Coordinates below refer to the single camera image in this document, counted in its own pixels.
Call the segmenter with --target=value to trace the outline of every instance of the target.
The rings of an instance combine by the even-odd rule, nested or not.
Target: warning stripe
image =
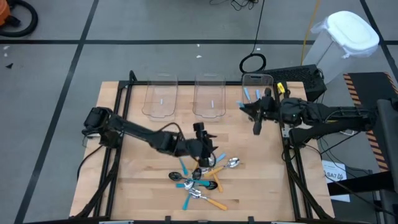
[[[376,137],[373,135],[367,134],[366,137],[368,137],[368,139],[372,139],[373,141],[377,141]]]
[[[388,79],[391,82],[391,85],[393,86],[394,90],[398,94],[397,88],[394,86],[394,83],[392,81],[392,78],[389,76],[388,73],[386,73]],[[355,86],[353,85],[353,81],[351,79],[351,76],[348,74],[344,74],[343,78],[347,84],[347,88],[349,91],[349,94],[351,95],[351,99],[354,102],[355,106],[360,106],[361,105],[361,100],[359,99],[358,93],[355,90]],[[379,144],[377,143],[377,137],[375,137],[374,133],[372,130],[369,130],[366,132],[366,137],[368,138],[368,141],[371,145],[374,157],[376,158],[377,164],[379,165],[380,172],[385,172],[388,171],[388,165],[386,164],[386,161],[384,159],[384,156],[379,148]]]
[[[390,74],[388,74],[387,72],[384,72],[384,74],[387,75],[387,78],[390,80],[392,88],[394,89],[395,93],[398,94],[398,89],[395,86],[394,81],[392,81],[392,78],[391,78]]]

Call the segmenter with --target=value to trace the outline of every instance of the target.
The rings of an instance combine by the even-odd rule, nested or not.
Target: plastic tray
[[[272,89],[274,79],[270,75],[245,74],[242,77],[242,102],[253,103],[264,96],[264,90]]]
[[[225,77],[201,74],[195,77],[193,113],[202,121],[219,121],[225,114]]]
[[[178,78],[172,74],[157,74],[148,78],[142,113],[153,121],[172,121],[177,104]]]

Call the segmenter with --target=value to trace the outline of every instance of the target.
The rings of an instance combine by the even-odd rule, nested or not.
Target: wooden table
[[[117,86],[117,82],[104,82],[97,106],[113,108]],[[291,97],[305,99],[302,83],[290,82],[288,88]],[[178,87],[175,122],[181,126],[186,138],[194,137],[192,124],[198,122],[192,113],[193,90],[193,86]],[[159,129],[165,123],[150,121],[142,114],[145,94],[146,86],[133,86],[127,119],[150,129]],[[178,159],[158,153],[148,143],[126,136],[111,219],[164,220],[170,215],[172,220],[247,221],[248,216],[253,216],[255,221],[294,221],[287,171],[281,159],[279,125],[272,121],[263,122],[260,136],[254,136],[253,123],[236,105],[236,101],[242,98],[241,94],[240,86],[226,86],[226,114],[220,122],[205,123],[205,129],[218,136],[214,139],[214,145],[219,146],[216,156],[225,152],[226,158],[238,157],[241,160],[239,166],[218,174],[223,193],[200,187],[203,194],[225,204],[228,211],[193,198],[188,210],[183,211],[187,191],[176,189],[175,182],[168,178],[171,171],[182,173]],[[316,141],[310,141],[309,145],[317,148]],[[97,146],[98,140],[89,141],[85,155]],[[334,216],[319,154],[313,149],[303,148],[301,155],[309,191],[325,211]],[[103,157],[104,150],[88,159],[82,167],[70,215],[77,214],[98,188]],[[183,161],[188,168],[194,165],[189,157],[184,157]],[[304,217],[301,193],[297,192],[301,216]],[[101,214],[107,198],[108,193],[105,193]]]

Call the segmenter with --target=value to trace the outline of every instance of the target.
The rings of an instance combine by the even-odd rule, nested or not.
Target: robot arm
[[[299,98],[285,98],[277,105],[267,88],[264,96],[253,103],[240,108],[254,121],[253,133],[261,131],[263,119],[282,121],[290,126],[290,144],[303,146],[312,138],[351,129],[367,131],[376,122],[376,110],[356,107],[327,107],[321,103],[312,103]],[[297,128],[300,124],[312,126],[309,129]]]
[[[193,128],[197,134],[196,139],[185,139],[181,130],[179,133],[171,131],[153,131],[136,123],[129,122],[109,108],[92,108],[84,122],[83,135],[99,134],[102,146],[115,148],[121,143],[121,134],[125,133],[132,137],[148,142],[149,146],[160,153],[175,157],[191,156],[198,158],[199,166],[209,167],[208,158],[217,148],[213,147],[212,136],[204,130],[203,123],[195,123]]]

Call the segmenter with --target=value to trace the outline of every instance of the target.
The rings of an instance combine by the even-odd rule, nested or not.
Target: white paper
[[[322,160],[323,171],[325,175],[334,181],[346,180],[347,174],[345,172],[346,166],[336,162],[336,165],[330,161]],[[331,180],[326,178],[326,182],[330,183]],[[349,202],[349,195],[336,195],[330,197],[332,200],[339,200],[342,202]]]

